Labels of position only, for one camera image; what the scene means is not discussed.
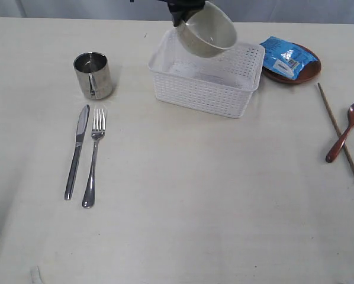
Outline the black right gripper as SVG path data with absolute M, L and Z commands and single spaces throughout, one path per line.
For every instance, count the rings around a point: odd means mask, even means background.
M 202 10 L 205 6 L 205 0 L 166 0 L 165 2 L 168 4 L 174 27 L 187 22 L 195 14 L 195 10 Z

